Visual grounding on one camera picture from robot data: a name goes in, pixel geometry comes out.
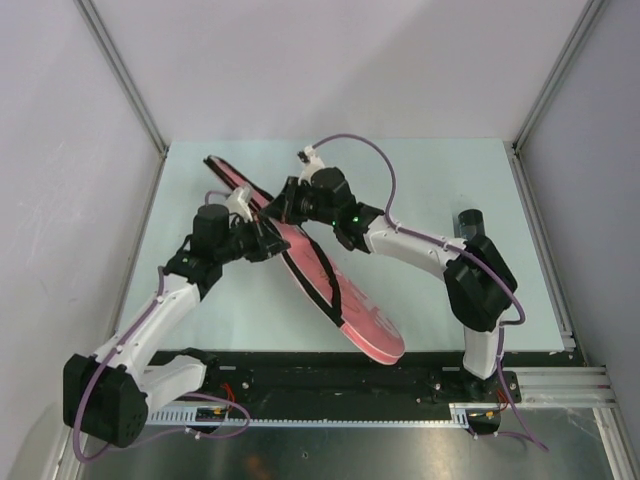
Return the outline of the black shuttlecock tube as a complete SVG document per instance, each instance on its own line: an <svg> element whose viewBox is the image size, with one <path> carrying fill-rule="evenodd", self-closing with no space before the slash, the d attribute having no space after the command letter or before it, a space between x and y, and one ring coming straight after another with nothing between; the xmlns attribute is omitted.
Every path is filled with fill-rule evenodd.
<svg viewBox="0 0 640 480"><path fill-rule="evenodd" d="M458 214L459 237L471 240L485 234L484 216L478 209L467 209Z"/></svg>

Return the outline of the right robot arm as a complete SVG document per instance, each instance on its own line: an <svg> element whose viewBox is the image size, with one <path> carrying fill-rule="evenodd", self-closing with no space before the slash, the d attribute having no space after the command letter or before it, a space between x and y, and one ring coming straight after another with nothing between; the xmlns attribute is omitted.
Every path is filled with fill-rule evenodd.
<svg viewBox="0 0 640 480"><path fill-rule="evenodd" d="M402 227L384 210L358 201L335 167L305 179L289 177L262 212L288 225L328 225L349 251L393 258L443 281L451 311L464 327L462 391L473 401L496 391L501 321L516 304L518 284L491 239L483 234L469 240L437 237Z"/></svg>

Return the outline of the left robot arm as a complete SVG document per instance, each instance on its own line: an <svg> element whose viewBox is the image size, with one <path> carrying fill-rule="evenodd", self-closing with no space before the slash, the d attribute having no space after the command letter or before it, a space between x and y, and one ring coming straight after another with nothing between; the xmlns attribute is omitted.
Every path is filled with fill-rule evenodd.
<svg viewBox="0 0 640 480"><path fill-rule="evenodd" d="M225 265L263 262L290 247L278 230L222 204L201 206L176 253L158 269L156 291L136 320L89 356L73 355L63 369L63 421L111 446L133 444L148 417L193 393L207 400L221 387L220 374L203 355L177 354L149 365L165 338L205 299Z"/></svg>

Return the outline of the pink racket bag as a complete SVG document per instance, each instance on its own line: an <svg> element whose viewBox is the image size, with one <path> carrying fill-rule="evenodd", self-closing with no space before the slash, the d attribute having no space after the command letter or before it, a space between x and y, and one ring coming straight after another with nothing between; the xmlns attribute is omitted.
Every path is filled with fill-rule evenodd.
<svg viewBox="0 0 640 480"><path fill-rule="evenodd" d="M261 214L273 196L250 181L226 160L209 156L204 164L229 189L248 184L252 213L273 224L291 244L282 261L299 288L360 351L382 365L394 365L405 353L404 340L394 323L337 267L321 246L294 225Z"/></svg>

